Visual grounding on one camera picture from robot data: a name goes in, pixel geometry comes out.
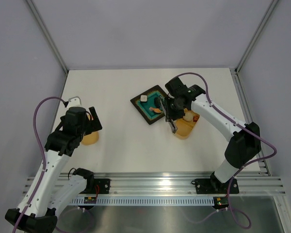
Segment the metal tongs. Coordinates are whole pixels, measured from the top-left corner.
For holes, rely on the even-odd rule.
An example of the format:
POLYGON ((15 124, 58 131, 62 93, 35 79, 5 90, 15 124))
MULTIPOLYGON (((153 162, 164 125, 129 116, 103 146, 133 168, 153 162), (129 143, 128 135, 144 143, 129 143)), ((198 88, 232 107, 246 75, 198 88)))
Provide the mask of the metal tongs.
POLYGON ((165 115, 165 122, 167 122, 169 124, 172 133, 175 134, 177 132, 178 128, 175 125, 175 122, 169 117, 167 107, 166 107, 166 104, 164 102, 164 98, 162 96, 160 96, 159 101, 160 101, 161 108, 162 108, 164 115, 165 115))

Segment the orange lunch box lid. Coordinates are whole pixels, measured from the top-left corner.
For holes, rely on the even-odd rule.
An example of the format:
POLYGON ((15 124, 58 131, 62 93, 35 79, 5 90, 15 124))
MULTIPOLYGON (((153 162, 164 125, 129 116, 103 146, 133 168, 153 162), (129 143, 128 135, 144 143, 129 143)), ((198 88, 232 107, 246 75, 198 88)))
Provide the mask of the orange lunch box lid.
POLYGON ((83 137, 81 141, 81 144, 84 146, 93 145, 99 140, 98 131, 89 133, 90 130, 91 130, 91 126, 90 124, 88 124, 86 128, 86 135, 83 137))

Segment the white rice ball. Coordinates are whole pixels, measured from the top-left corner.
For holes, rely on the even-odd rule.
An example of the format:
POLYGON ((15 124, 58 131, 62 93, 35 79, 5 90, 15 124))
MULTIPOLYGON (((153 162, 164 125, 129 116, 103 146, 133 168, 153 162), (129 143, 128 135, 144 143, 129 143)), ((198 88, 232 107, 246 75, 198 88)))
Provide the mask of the white rice ball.
POLYGON ((183 120, 185 120, 186 122, 190 122, 190 121, 193 121, 193 118, 194 118, 194 113, 187 111, 185 113, 185 116, 183 117, 183 120))

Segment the grilled salmon slice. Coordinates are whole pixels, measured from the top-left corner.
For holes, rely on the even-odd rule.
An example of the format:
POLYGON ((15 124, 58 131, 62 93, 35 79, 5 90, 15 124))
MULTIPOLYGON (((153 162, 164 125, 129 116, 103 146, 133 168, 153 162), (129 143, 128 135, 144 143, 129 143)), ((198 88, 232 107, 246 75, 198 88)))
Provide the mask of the grilled salmon slice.
POLYGON ((160 113, 162 112, 159 108, 152 108, 152 107, 150 107, 149 110, 150 110, 151 112, 156 113, 156 114, 160 114, 160 113))

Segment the orange lunch box base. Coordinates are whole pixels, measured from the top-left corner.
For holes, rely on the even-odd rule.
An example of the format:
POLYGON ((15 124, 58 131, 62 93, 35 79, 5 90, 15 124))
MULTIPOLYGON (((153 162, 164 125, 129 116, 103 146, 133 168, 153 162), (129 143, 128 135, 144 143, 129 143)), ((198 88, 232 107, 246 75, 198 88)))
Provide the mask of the orange lunch box base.
MULTIPOLYGON (((200 117, 199 114, 197 114, 197 113, 195 113, 193 111, 190 111, 190 112, 194 113, 194 116, 200 117)), ((175 133, 175 136, 177 138, 181 139, 181 140, 187 139, 190 136, 190 134, 191 134, 193 128, 195 127, 196 123, 197 122, 193 122, 193 121, 186 122, 185 120, 183 120, 183 118, 178 119, 176 121, 176 126, 177 126, 178 130, 175 133)))

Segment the white tofu cube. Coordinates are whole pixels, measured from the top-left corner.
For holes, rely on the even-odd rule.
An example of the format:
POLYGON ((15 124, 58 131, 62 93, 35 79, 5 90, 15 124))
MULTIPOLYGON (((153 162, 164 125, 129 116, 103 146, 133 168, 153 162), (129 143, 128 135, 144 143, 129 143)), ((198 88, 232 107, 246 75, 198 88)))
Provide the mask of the white tofu cube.
POLYGON ((140 102, 147 102, 147 95, 141 95, 140 102))

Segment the black seaweed piece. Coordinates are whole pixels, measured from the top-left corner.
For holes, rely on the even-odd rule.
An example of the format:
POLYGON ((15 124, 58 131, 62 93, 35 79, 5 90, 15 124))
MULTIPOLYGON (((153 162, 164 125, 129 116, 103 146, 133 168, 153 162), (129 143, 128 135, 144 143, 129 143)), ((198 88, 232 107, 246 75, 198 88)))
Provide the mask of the black seaweed piece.
POLYGON ((155 104, 156 108, 161 109, 163 107, 163 101, 164 101, 164 98, 162 98, 161 96, 156 97, 154 99, 154 104, 155 104))

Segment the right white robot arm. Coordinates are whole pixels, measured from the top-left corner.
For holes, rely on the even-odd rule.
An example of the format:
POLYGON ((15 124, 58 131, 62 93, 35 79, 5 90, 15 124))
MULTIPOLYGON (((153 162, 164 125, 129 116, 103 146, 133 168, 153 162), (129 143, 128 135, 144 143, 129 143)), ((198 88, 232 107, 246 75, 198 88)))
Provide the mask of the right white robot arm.
POLYGON ((206 119, 227 140, 225 159, 211 175, 210 186, 215 192, 227 188, 228 181, 244 165, 261 151, 259 126, 252 122, 246 124, 237 120, 228 112, 214 106, 205 90, 194 84, 166 84, 171 97, 161 101, 165 121, 169 123, 172 133, 178 131, 175 121, 185 116, 184 109, 192 110, 206 119))

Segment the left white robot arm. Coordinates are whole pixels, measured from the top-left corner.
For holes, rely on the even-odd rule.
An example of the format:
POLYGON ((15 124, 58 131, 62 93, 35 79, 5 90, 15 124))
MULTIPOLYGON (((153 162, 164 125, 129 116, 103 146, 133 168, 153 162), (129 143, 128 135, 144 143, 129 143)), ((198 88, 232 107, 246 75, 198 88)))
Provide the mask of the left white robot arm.
POLYGON ((14 232, 51 233, 61 212, 76 195, 99 190, 94 173, 78 168, 69 182, 52 195, 62 169, 83 138, 102 130, 94 107, 70 107, 60 119, 42 149, 42 163, 28 193, 17 208, 8 209, 5 214, 14 232))

